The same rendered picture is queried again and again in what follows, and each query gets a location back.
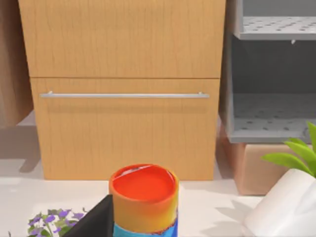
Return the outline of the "white plant pot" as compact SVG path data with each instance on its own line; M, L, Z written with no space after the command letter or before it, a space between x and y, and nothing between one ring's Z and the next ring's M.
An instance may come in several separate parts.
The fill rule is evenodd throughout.
M288 170L243 221L243 237L316 237L316 178Z

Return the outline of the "green leafy plant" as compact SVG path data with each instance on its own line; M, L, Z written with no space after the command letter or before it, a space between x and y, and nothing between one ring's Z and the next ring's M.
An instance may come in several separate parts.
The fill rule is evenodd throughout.
M311 139L311 147L299 138L289 138L284 144L295 153L270 153L262 156L262 160L285 166L289 169L301 170L316 178L316 125L307 122Z

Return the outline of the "purple flower plant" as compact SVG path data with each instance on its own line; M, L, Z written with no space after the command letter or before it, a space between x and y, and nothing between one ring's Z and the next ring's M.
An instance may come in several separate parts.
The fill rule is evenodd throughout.
M87 210L75 212L72 209L48 209L28 222L27 237L63 237L85 215Z

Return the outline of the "orange and blue can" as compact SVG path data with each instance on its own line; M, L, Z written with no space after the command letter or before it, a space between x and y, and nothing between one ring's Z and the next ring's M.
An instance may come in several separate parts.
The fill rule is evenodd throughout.
M178 237L179 181L156 164L125 166L112 174L113 237Z

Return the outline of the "wooden drawer front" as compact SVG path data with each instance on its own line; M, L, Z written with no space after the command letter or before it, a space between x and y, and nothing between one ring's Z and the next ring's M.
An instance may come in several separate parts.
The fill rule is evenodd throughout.
M212 180L218 79L32 78L43 174L108 179L153 163L181 180ZM199 93L209 98L42 98L54 93Z

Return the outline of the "wooden cupboard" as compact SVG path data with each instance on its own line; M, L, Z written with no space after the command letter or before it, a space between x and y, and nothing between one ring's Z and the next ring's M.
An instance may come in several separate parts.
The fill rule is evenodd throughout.
M0 128L32 78L218 79L227 0L0 0Z

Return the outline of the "salmon-coloured box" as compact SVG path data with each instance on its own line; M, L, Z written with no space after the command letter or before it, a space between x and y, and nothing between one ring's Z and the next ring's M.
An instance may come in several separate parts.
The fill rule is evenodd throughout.
M241 195L265 195L288 170L287 167L262 160L270 153L295 155L285 144L245 144L221 141Z

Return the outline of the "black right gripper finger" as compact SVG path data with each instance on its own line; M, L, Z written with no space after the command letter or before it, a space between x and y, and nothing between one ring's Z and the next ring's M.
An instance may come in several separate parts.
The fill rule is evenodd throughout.
M113 237L113 196L103 198L63 237Z

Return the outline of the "grey pierced drawer inside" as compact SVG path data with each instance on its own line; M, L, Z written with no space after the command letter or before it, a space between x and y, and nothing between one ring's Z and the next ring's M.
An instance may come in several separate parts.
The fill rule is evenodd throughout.
M226 129L233 143L310 140L316 0L227 0Z

